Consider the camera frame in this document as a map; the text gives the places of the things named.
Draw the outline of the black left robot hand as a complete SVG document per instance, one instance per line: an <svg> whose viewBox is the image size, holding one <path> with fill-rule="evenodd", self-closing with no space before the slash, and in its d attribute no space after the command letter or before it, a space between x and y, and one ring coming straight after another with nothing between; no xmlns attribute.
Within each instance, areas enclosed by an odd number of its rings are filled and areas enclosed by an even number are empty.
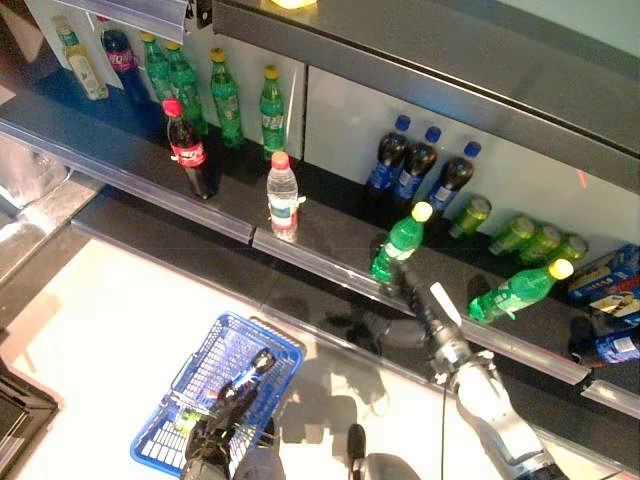
<svg viewBox="0 0 640 480"><path fill-rule="evenodd" d="M184 473L197 464L204 464L229 477L231 440L256 397L255 385L235 387L229 381L222 387L209 412L191 430L185 450Z"/></svg>

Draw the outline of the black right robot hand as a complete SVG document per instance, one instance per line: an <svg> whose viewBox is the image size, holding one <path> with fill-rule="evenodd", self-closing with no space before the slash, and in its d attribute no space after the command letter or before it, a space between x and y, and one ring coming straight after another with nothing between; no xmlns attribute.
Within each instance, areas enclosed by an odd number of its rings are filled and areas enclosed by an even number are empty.
<svg viewBox="0 0 640 480"><path fill-rule="evenodd" d="M428 361L436 377L453 380L466 365L484 368L499 379L493 353L473 353L462 331L462 316L440 282L428 282L407 262L393 265L402 297L425 332Z"/></svg>

